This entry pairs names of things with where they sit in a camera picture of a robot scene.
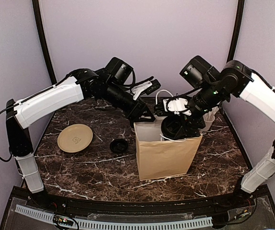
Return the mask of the white cup holding straws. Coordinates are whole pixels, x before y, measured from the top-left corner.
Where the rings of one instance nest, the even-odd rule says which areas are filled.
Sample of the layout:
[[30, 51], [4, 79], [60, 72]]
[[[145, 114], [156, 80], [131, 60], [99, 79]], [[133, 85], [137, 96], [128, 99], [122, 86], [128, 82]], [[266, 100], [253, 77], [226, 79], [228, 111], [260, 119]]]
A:
[[207, 122], [207, 121], [204, 121], [205, 122], [205, 127], [203, 129], [200, 130], [200, 133], [201, 134], [205, 134], [209, 129], [210, 127], [212, 126], [212, 123], [214, 122]]

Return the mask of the brown paper bag white handles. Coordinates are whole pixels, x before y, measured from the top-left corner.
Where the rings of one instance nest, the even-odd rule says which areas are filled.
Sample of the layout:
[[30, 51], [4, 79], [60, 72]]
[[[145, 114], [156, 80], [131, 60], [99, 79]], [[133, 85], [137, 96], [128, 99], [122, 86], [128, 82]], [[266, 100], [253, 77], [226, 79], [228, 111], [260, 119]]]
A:
[[187, 173], [198, 150], [202, 135], [180, 140], [164, 140], [164, 116], [154, 122], [134, 124], [139, 179], [154, 180]]

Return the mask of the stack of black cup lids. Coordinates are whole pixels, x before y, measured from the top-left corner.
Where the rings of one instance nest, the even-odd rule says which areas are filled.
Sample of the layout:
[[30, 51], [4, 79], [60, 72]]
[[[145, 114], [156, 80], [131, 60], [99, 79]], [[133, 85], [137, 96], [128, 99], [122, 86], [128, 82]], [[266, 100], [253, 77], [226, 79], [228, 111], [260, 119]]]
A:
[[114, 139], [109, 148], [113, 153], [122, 154], [128, 149], [128, 142], [123, 138]]

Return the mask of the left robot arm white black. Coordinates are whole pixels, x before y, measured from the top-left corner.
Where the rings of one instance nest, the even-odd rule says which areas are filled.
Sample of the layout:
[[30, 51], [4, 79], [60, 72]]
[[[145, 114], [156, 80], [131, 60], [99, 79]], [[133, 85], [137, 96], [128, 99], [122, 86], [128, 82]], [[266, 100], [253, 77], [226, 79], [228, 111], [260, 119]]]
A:
[[11, 99], [0, 111], [0, 115], [6, 114], [10, 158], [15, 158], [28, 190], [34, 194], [33, 201], [41, 209], [49, 208], [52, 199], [46, 194], [28, 128], [62, 107], [89, 98], [105, 100], [121, 109], [131, 125], [153, 122], [153, 113], [140, 97], [155, 92], [161, 84], [153, 77], [126, 84], [129, 76], [136, 76], [134, 69], [123, 60], [113, 57], [104, 68], [75, 69], [60, 82], [38, 93], [18, 101]]

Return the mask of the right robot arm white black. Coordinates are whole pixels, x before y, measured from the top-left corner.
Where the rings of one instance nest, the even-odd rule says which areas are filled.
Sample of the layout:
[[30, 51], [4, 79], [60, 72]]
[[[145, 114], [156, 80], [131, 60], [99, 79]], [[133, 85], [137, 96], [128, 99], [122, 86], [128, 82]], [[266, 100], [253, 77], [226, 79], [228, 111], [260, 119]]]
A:
[[[161, 136], [174, 141], [197, 137], [205, 127], [203, 116], [232, 96], [255, 106], [275, 123], [275, 89], [255, 70], [239, 61], [229, 61], [218, 71], [201, 56], [192, 58], [180, 75], [193, 87], [187, 93], [155, 102], [162, 116]], [[268, 153], [237, 182], [229, 204], [239, 208], [258, 186], [275, 174], [275, 140]]]

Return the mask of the bundle of white wrapped straws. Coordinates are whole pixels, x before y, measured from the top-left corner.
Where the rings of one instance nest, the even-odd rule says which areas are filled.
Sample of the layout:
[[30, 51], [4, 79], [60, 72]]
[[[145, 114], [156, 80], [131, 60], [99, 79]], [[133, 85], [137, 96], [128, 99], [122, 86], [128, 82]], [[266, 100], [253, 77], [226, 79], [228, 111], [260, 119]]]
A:
[[203, 115], [204, 120], [207, 122], [213, 122], [215, 120], [215, 114], [219, 111], [219, 107], [216, 106], [214, 108], [212, 108], [211, 111], [209, 111], [208, 113], [206, 113], [205, 115]]

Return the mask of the beige round plate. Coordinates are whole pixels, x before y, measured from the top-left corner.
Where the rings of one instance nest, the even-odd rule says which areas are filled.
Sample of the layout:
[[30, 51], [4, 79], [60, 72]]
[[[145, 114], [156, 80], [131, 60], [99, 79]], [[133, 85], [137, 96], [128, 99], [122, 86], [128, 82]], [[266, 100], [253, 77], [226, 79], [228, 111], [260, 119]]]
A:
[[58, 147], [67, 153], [76, 153], [89, 146], [93, 138], [91, 128], [84, 124], [74, 124], [63, 129], [58, 138]]

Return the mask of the black right frame post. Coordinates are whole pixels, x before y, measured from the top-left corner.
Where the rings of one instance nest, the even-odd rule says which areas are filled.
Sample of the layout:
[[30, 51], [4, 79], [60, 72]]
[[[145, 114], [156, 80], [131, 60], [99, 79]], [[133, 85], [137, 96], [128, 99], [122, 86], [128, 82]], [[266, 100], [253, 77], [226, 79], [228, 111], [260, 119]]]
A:
[[230, 42], [229, 52], [227, 56], [227, 62], [231, 61], [235, 57], [235, 52], [238, 44], [238, 39], [240, 35], [242, 17], [244, 13], [245, 0], [238, 0], [234, 28], [232, 33], [232, 38]]

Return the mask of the black frame post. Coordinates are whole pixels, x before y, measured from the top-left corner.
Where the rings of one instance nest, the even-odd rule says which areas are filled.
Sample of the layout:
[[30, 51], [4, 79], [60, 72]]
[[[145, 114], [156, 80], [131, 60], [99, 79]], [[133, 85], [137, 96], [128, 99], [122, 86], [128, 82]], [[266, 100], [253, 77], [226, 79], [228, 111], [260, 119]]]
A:
[[57, 79], [54, 73], [50, 53], [47, 46], [44, 25], [43, 25], [41, 10], [40, 10], [40, 1], [32, 0], [32, 5], [33, 5], [34, 19], [35, 19], [35, 24], [37, 28], [38, 38], [42, 49], [42, 54], [44, 57], [46, 69], [47, 69], [51, 83], [56, 84]]
[[242, 17], [244, 13], [245, 0], [238, 0], [234, 28], [232, 33], [232, 38], [230, 42], [229, 52], [227, 56], [227, 62], [231, 61], [235, 57], [235, 52], [238, 44], [238, 39], [240, 35]]

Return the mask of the black front table rail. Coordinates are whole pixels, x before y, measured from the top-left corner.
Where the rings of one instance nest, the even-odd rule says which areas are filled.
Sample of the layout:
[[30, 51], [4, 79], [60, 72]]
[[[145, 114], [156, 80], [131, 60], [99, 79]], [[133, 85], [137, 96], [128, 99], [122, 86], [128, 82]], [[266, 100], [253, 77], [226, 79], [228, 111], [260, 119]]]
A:
[[169, 202], [104, 202], [76, 199], [64, 196], [31, 194], [27, 189], [13, 187], [11, 196], [22, 198], [33, 207], [46, 207], [61, 214], [86, 216], [88, 214], [109, 215], [167, 215], [193, 213], [194, 216], [219, 216], [219, 220], [226, 222], [227, 213], [233, 209], [245, 208], [250, 212], [256, 210], [258, 205], [257, 193], [252, 198], [244, 200], [243, 197], [235, 197], [233, 194], [225, 194], [210, 198], [198, 198], [191, 200]]

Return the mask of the black left frame post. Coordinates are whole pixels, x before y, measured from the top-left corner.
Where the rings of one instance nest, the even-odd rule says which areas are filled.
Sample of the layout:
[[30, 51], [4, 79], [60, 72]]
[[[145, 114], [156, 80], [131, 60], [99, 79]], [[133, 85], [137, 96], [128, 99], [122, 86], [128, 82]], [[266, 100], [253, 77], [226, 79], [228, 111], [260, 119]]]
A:
[[32, 5], [33, 5], [34, 19], [35, 19], [35, 24], [37, 28], [38, 38], [42, 49], [42, 54], [44, 57], [46, 69], [47, 69], [51, 83], [56, 84], [57, 79], [54, 73], [50, 53], [47, 46], [44, 25], [43, 25], [41, 10], [40, 10], [40, 1], [32, 0]]

